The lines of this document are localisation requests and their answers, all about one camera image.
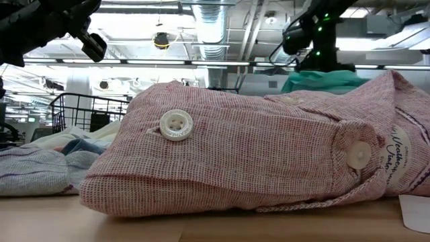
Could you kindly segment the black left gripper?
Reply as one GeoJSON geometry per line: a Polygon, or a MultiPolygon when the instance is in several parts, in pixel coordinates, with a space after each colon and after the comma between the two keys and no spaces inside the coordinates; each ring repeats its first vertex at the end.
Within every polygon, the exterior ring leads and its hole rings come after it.
{"type": "Polygon", "coordinates": [[[82,43],[82,51],[95,63],[103,60],[106,42],[88,32],[90,16],[101,0],[60,0],[60,16],[38,0],[0,0],[0,66],[24,65],[24,55],[69,34],[82,43]]]}

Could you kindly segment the teal cloth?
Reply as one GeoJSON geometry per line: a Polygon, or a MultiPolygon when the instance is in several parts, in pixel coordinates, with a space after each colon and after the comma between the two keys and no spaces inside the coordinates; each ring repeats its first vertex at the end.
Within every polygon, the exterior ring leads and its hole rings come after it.
{"type": "Polygon", "coordinates": [[[323,91],[344,94],[368,82],[352,71],[300,71],[291,73],[282,87],[282,93],[293,91],[323,91]]]}

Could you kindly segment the pink checked button shirt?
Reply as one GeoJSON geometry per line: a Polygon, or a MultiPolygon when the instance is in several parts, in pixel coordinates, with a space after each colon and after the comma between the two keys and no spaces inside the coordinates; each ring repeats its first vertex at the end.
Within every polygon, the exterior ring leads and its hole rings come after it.
{"type": "Polygon", "coordinates": [[[253,97],[156,84],[81,183],[116,216],[278,212],[430,196],[430,94],[386,71],[335,95],[253,97]]]}

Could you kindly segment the dark blue sock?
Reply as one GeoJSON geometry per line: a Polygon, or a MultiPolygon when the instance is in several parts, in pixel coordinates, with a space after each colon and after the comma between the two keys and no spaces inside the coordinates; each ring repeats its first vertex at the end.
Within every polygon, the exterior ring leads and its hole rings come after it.
{"type": "Polygon", "coordinates": [[[61,153],[68,155],[69,153],[74,153],[76,151],[88,151],[91,153],[96,153],[98,155],[102,154],[109,146],[110,142],[95,140],[90,138],[78,138],[67,143],[61,150],[61,153]]]}

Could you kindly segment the blue striped button shirt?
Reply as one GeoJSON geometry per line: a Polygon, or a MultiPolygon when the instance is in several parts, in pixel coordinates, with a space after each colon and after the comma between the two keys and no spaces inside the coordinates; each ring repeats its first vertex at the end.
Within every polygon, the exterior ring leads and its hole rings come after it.
{"type": "Polygon", "coordinates": [[[0,197],[78,194],[95,153],[20,148],[0,150],[0,197]]]}

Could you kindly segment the white paper tag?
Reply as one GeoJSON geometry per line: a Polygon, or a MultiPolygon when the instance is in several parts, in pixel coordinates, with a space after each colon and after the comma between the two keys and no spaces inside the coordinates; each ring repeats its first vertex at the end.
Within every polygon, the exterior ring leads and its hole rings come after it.
{"type": "Polygon", "coordinates": [[[404,226],[430,234],[430,197],[400,195],[398,198],[404,226]]]}

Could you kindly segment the white building column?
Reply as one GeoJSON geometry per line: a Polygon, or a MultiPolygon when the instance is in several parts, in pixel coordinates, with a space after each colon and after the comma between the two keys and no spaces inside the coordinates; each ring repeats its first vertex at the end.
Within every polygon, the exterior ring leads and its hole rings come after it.
{"type": "Polygon", "coordinates": [[[90,131],[90,121],[93,99],[89,75],[83,71],[73,71],[67,77],[67,93],[64,97],[64,121],[66,127],[76,126],[84,131],[90,131]]]}

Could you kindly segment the black ceiling lamp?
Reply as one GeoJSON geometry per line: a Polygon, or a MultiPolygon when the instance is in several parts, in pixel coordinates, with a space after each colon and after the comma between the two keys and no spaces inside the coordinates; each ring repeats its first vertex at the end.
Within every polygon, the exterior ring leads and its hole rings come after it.
{"type": "Polygon", "coordinates": [[[157,32],[153,40],[154,46],[159,50],[168,49],[170,43],[166,32],[157,32]]]}

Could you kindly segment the long linear ceiling light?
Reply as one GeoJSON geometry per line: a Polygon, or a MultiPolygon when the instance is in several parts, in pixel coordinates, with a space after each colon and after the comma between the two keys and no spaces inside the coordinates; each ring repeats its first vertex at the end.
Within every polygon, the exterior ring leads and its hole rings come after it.
{"type": "MultiPolygon", "coordinates": [[[[261,68],[295,68],[296,64],[267,63],[255,61],[214,61],[214,60],[128,60],[128,59],[106,59],[98,63],[91,59],[82,58],[24,58],[25,64],[35,65],[138,65],[138,66],[190,66],[190,67],[261,67],[261,68]]],[[[355,65],[356,69],[365,70],[399,70],[399,71],[430,71],[430,65],[355,65]]]]}

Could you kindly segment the silver round air duct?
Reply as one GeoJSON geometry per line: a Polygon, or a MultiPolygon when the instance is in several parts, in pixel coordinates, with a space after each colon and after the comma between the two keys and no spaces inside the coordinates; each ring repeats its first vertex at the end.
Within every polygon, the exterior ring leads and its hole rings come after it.
{"type": "Polygon", "coordinates": [[[217,0],[196,0],[192,5],[196,19],[196,30],[201,59],[204,61],[224,61],[226,58],[227,6],[211,3],[217,0]]]}
{"type": "MultiPolygon", "coordinates": [[[[293,19],[290,23],[286,24],[285,27],[282,30],[283,31],[294,21],[300,21],[300,17],[296,17],[295,19],[293,19]]],[[[271,63],[287,63],[287,64],[291,64],[293,63],[295,60],[298,59],[298,54],[300,53],[300,51],[298,51],[296,54],[294,55],[288,55],[284,52],[283,48],[282,48],[282,42],[278,45],[278,47],[275,48],[275,50],[269,55],[269,62],[271,63]]]]}

